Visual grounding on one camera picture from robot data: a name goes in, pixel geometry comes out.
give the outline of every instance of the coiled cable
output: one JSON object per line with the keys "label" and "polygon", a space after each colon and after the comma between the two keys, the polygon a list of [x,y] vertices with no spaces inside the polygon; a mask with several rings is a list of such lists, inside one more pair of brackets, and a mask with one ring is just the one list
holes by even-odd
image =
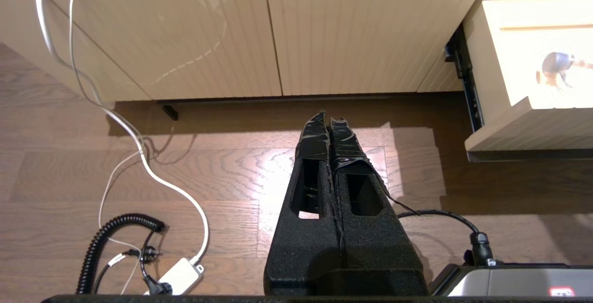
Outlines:
{"label": "coiled cable", "polygon": [[108,223],[99,229],[88,247],[87,255],[84,257],[82,264],[82,271],[78,278],[76,294],[91,294],[99,258],[107,243],[107,239],[119,229],[129,225],[140,225],[156,233],[160,233],[165,229],[165,223],[163,221],[144,214],[124,214],[108,221]]}

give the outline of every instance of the power plug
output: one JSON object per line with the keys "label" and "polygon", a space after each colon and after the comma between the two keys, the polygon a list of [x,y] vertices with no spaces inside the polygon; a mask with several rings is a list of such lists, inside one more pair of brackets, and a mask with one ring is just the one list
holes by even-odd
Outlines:
{"label": "power plug", "polygon": [[172,288],[172,295],[182,295],[202,279],[204,267],[194,266],[187,258],[181,258],[163,277],[159,278],[161,284],[167,283]]}

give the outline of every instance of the red label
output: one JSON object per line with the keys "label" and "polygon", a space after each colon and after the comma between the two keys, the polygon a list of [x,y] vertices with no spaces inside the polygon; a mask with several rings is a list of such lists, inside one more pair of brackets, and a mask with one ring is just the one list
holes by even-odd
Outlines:
{"label": "red label", "polygon": [[555,297],[573,297],[574,290],[571,287],[550,287],[550,296]]}

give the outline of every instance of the open drawer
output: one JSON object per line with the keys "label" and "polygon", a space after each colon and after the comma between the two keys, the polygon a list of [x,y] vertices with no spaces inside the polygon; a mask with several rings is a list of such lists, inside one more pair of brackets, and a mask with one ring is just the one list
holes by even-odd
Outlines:
{"label": "open drawer", "polygon": [[483,119],[467,151],[593,148],[593,0],[477,0],[463,25]]}

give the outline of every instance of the wooden floor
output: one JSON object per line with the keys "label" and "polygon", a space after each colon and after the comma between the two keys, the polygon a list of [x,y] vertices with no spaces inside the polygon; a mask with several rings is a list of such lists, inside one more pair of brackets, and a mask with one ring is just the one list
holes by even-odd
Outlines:
{"label": "wooden floor", "polygon": [[[107,178],[133,145],[102,111],[3,45],[0,107],[0,299],[73,293]],[[208,215],[206,273],[192,294],[263,294],[294,146],[321,108],[349,121],[394,197],[467,215],[489,234],[498,259],[593,264],[593,162],[468,163],[463,142],[470,124],[460,93],[176,108],[180,120],[172,122],[154,103],[116,105],[149,136],[155,172],[188,191]],[[150,179],[138,160],[117,176],[104,220],[127,212],[170,225],[161,242],[154,238],[163,251],[149,269],[156,277],[197,252],[203,235],[197,212]],[[428,280],[447,263],[460,263],[470,247],[469,231],[455,221],[426,216],[403,225]],[[146,234],[131,227],[116,238],[140,245]],[[123,250],[110,244],[104,257]],[[119,293],[132,265],[126,259],[111,269],[100,292]],[[144,290],[138,272],[127,292]]]}

